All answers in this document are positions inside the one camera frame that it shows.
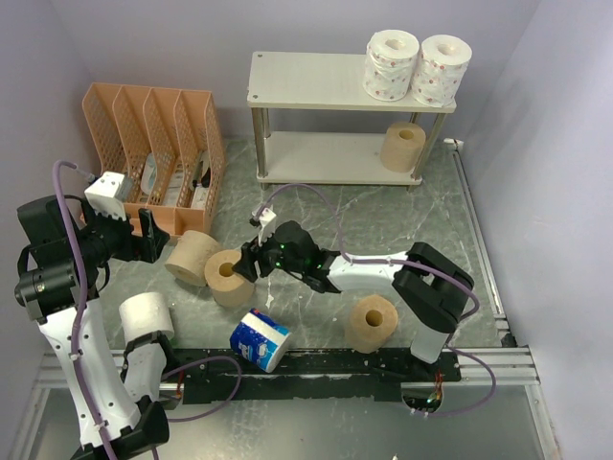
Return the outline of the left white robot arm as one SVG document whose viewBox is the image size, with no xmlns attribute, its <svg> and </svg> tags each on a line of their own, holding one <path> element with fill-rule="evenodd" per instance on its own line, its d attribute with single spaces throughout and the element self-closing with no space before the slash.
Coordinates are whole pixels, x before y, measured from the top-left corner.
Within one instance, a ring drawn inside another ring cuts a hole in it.
<svg viewBox="0 0 613 460">
<path fill-rule="evenodd" d="M 170 236 L 148 209 L 139 210 L 142 233 L 135 235 L 128 217 L 98 211 L 86 200 L 80 205 L 84 227 L 52 195 L 18 208 L 30 243 L 17 263 L 14 296 L 53 348 L 66 378 L 79 418 L 74 458 L 131 459 L 170 438 L 159 386 L 179 369 L 170 345 L 174 327 L 161 294 L 124 302 L 124 362 L 117 365 L 96 283 L 111 259 L 156 262 Z"/>
</svg>

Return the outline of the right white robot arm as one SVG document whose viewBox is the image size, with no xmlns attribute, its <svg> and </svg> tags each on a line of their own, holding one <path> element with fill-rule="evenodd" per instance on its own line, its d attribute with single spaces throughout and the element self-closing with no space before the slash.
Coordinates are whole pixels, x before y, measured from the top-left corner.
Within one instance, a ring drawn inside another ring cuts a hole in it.
<svg viewBox="0 0 613 460">
<path fill-rule="evenodd" d="M 319 293 L 392 289 L 420 321 L 406 358 L 408 374 L 429 380 L 440 368 L 441 351 L 464 319 L 480 307 L 474 281 L 426 242 L 404 252 L 358 256 L 320 247 L 290 220 L 261 241 L 240 248 L 233 271 L 251 283 L 279 269 Z"/>
</svg>

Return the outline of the blue paper roll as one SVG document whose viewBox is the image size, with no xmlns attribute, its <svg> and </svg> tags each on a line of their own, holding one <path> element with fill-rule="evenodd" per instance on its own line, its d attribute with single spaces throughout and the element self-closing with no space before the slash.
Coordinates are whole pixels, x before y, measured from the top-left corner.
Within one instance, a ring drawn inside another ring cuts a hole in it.
<svg viewBox="0 0 613 460">
<path fill-rule="evenodd" d="M 289 346 L 291 332 L 260 310 L 251 309 L 230 336 L 231 349 L 266 373 L 272 373 Z"/>
</svg>

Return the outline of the white dotted roll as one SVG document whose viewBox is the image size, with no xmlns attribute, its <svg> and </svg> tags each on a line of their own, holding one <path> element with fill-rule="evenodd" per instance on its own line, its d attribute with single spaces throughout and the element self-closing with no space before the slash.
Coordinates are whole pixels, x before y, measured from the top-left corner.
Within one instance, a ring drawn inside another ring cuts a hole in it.
<svg viewBox="0 0 613 460">
<path fill-rule="evenodd" d="M 427 37 L 420 46 L 411 79 L 411 96 L 427 106 L 451 105 L 471 58 L 471 47 L 456 36 L 435 34 Z"/>
<path fill-rule="evenodd" d="M 366 48 L 362 85 L 372 98 L 396 102 L 407 93 L 416 67 L 420 43 L 401 30 L 373 34 Z"/>
</svg>

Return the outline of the brown roll sideways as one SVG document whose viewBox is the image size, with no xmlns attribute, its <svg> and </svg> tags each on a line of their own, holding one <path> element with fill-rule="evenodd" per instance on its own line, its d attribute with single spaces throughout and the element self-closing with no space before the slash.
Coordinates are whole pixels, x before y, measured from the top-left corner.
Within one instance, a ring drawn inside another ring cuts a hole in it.
<svg viewBox="0 0 613 460">
<path fill-rule="evenodd" d="M 164 267 L 177 280 L 192 286 L 207 285 L 204 269 L 208 260 L 222 250 L 208 234 L 188 230 L 177 241 Z"/>
</svg>

